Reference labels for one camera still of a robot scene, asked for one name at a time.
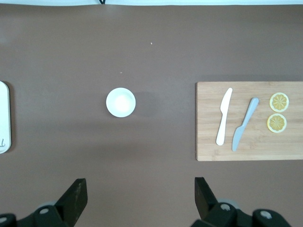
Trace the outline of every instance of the brown surface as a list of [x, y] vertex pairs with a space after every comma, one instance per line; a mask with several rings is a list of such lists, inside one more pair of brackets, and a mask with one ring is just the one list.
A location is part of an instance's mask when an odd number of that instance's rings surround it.
[[[216, 144], [221, 120], [220, 105], [229, 87], [233, 88], [229, 105], [225, 142]], [[197, 160], [287, 160], [303, 159], [303, 82], [199, 82], [197, 83]], [[284, 92], [290, 105], [281, 114], [287, 120], [282, 133], [272, 133], [267, 119], [275, 112], [269, 106], [270, 97]], [[232, 151], [232, 139], [250, 100], [259, 99], [241, 137], [238, 149]]]
[[[0, 156], [2, 212], [28, 215], [79, 177], [76, 226], [180, 226], [199, 218], [194, 177], [243, 211], [301, 226], [303, 161], [198, 162], [196, 82], [303, 80], [303, 6], [0, 7], [0, 76], [13, 145]], [[134, 92], [124, 119], [106, 109]]]

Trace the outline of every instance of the white wall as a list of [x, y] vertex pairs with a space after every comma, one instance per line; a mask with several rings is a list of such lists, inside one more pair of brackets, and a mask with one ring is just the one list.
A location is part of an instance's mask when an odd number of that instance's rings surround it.
[[[99, 0], [0, 0], [0, 3], [39, 6], [100, 4]], [[107, 5], [293, 5], [303, 0], [106, 0]]]

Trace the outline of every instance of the knife blade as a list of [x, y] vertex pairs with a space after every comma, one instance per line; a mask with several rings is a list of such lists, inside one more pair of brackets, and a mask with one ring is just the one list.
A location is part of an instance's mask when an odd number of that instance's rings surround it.
[[259, 104], [259, 99], [258, 98], [252, 98], [250, 101], [250, 104], [247, 108], [244, 120], [242, 125], [240, 125], [234, 135], [233, 135], [233, 139], [232, 139], [232, 151], [236, 151], [239, 145], [239, 142], [241, 140], [242, 134], [244, 133], [244, 130], [246, 128], [246, 125], [248, 124], [248, 121], [250, 120], [252, 114], [254, 113], [254, 111], [256, 110], [257, 106]]
[[229, 89], [227, 89], [225, 95], [223, 96], [221, 106], [220, 106], [220, 110], [222, 112], [222, 117], [221, 117], [221, 122], [220, 122], [217, 139], [216, 139], [216, 144], [218, 144], [219, 146], [223, 145], [223, 143], [224, 143], [227, 112], [228, 112], [228, 107], [229, 107], [229, 102], [231, 100], [231, 96], [232, 96], [232, 88], [230, 87]]

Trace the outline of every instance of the gray knife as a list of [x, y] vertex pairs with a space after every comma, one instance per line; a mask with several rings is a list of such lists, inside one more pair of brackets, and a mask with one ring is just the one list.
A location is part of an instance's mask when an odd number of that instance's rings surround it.
[[247, 112], [245, 114], [243, 123], [241, 126], [239, 126], [232, 139], [232, 151], [236, 151], [240, 142], [240, 139], [242, 137], [242, 134], [244, 133], [245, 127], [248, 124], [248, 121], [250, 120], [252, 114], [254, 113], [255, 109], [257, 108], [259, 104], [259, 99], [258, 98], [252, 98], [250, 101], [250, 105], [247, 108]]

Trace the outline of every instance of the screw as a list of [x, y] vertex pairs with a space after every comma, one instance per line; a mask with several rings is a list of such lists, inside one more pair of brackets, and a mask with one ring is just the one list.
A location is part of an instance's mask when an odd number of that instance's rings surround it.
[[227, 204], [221, 204], [220, 207], [221, 207], [222, 210], [225, 210], [225, 211], [230, 211], [231, 210], [230, 206], [227, 205]]
[[0, 218], [0, 223], [6, 222], [7, 219], [8, 219], [7, 217], [1, 217], [1, 218]]
[[272, 219], [272, 218], [273, 218], [273, 217], [271, 216], [271, 214], [270, 214], [268, 211], [266, 211], [266, 210], [261, 211], [261, 212], [260, 212], [260, 215], [261, 215], [262, 217], [264, 217], [264, 218], [267, 218], [267, 219]]
[[48, 208], [44, 208], [42, 210], [40, 210], [39, 214], [46, 214], [49, 211]]

